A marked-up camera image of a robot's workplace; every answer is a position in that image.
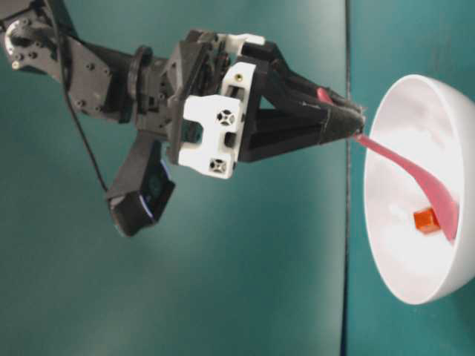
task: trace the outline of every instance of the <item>black cable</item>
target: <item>black cable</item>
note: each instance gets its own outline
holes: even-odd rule
[[[86,148],[86,151],[88,152],[89,158],[91,159],[92,166],[94,167],[94,170],[96,171],[97,179],[99,180],[99,183],[102,189],[104,191],[107,191],[108,190],[107,185],[105,184],[104,178],[102,177],[101,171],[99,170],[99,166],[97,165],[96,157],[94,156],[94,153],[89,145],[88,139],[86,138],[84,130],[82,129],[81,122],[79,122],[76,112],[73,109],[71,98],[69,97],[68,86],[66,84],[66,78],[65,78],[65,62],[62,55],[63,53],[62,53],[61,36],[59,34],[58,23],[56,22],[56,19],[54,18],[54,12],[53,12],[53,8],[51,7],[50,0],[45,0],[45,5],[51,13],[51,24],[53,25],[54,36],[56,37],[56,52],[58,53],[58,62],[59,62],[59,69],[61,72],[60,79],[61,79],[61,84],[62,84],[63,96],[65,98],[66,105],[68,106],[69,112],[71,113],[71,116],[73,118],[74,124],[76,125],[79,135],[81,136],[82,143],[84,143],[84,146]]]

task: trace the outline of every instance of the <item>orange cube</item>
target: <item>orange cube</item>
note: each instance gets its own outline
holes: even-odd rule
[[[414,222],[416,228],[424,234],[440,230],[439,222],[437,221],[436,214],[433,212],[432,208],[426,208],[415,212]]]

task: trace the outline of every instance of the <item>green backdrop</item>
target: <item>green backdrop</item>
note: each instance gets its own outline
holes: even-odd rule
[[[66,1],[80,36],[168,56],[193,27],[276,41],[310,79],[345,88],[344,2]],[[0,64],[0,355],[338,355],[345,150],[172,168],[159,226],[119,236],[60,86]],[[110,182],[131,126],[83,117]]]
[[[351,1],[353,99],[368,107],[401,76],[420,73],[475,99],[475,2]],[[384,286],[367,241],[364,152],[352,146],[348,355],[474,355],[475,283],[426,306],[399,302]]]

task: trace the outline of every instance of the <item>bowl rim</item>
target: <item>bowl rim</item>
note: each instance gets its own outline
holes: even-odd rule
[[[423,82],[424,84],[426,84],[436,94],[436,97],[440,101],[440,103],[442,104],[445,115],[448,118],[448,121],[449,121],[450,126],[451,126],[451,130],[452,130],[452,134],[453,134],[453,136],[454,136],[454,138],[455,138],[455,140],[456,140],[456,142],[459,146],[459,149],[460,149],[460,152],[461,152],[462,158],[463,158],[462,145],[461,145],[461,142],[460,142],[460,136],[459,136],[459,131],[458,131],[457,125],[456,125],[454,112],[453,112],[453,109],[448,104],[447,99],[444,97],[444,95],[442,93],[442,90],[440,88],[440,85],[446,86],[446,87],[450,88],[451,90],[455,90],[455,89],[452,88],[450,85],[446,85],[445,83],[438,81],[437,79],[433,79],[433,78],[423,76],[423,75],[420,75],[420,74],[409,74],[409,75],[403,76],[402,78],[398,79],[397,81],[395,81],[390,86],[390,88],[387,90],[386,94],[383,96],[383,99],[379,103],[378,109],[376,110],[374,120],[371,124],[369,137],[371,137],[371,135],[374,131],[375,124],[377,123],[377,121],[379,119],[379,114],[381,113],[381,109],[384,107],[384,104],[385,104],[387,98],[389,97],[389,95],[391,95],[391,93],[394,91],[394,89],[396,89],[398,86],[400,86],[404,82],[406,82],[408,80],[414,80],[414,79],[419,80],[420,82]],[[438,295],[438,293],[442,290],[442,288],[446,284],[447,279],[449,278],[449,276],[452,272],[453,264],[454,264],[454,261],[456,259],[457,252],[459,250],[459,241],[460,241],[459,235],[460,235],[460,231],[461,231],[461,226],[462,226],[462,221],[463,221],[463,211],[464,211],[464,206],[465,206],[465,166],[464,166],[464,160],[462,159],[462,177],[463,177],[463,179],[462,179],[462,187],[461,187],[460,197],[459,197],[459,199],[460,199],[460,201],[459,201],[459,221],[457,222],[457,233],[456,233],[456,237],[455,237],[455,244],[453,245],[453,254],[452,254],[451,261],[449,263],[447,271],[443,274],[443,276],[441,278],[441,281],[437,284],[436,288],[434,290],[430,291],[427,294],[427,296],[424,296],[423,298],[419,298],[419,299],[413,299],[413,300],[408,300],[408,299],[404,298],[402,296],[402,294],[399,293],[399,291],[397,291],[392,285],[390,285],[388,283],[387,278],[381,272],[381,268],[380,268],[381,267],[380,266],[381,262],[379,261],[379,259],[376,258],[375,248],[373,247],[372,239],[370,237],[370,230],[369,230],[368,216],[367,216],[367,211],[368,211],[367,200],[366,200],[367,164],[368,164],[367,151],[365,151],[364,176],[363,176],[364,221],[366,223],[366,231],[367,231],[368,241],[369,241],[369,244],[370,244],[371,254],[373,255],[373,259],[375,261],[376,268],[378,269],[378,273],[381,276],[381,278],[383,279],[384,284],[391,291],[391,293],[394,296],[396,296],[399,300],[401,300],[404,303],[411,304],[411,305],[419,305],[419,304],[428,303],[432,300],[435,300],[437,297],[441,297],[441,296]]]

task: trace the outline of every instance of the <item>pink spoon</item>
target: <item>pink spoon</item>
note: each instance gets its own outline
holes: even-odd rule
[[[333,104],[333,100],[331,100],[328,93],[323,88],[317,89],[317,97],[322,102],[331,105]],[[444,184],[424,168],[403,156],[399,156],[396,152],[378,144],[368,136],[359,134],[355,135],[353,138],[359,144],[369,148],[371,151],[390,159],[416,180],[417,184],[421,187],[425,196],[432,205],[432,209],[439,221],[445,237],[448,241],[453,243],[459,222],[459,205],[452,198]]]

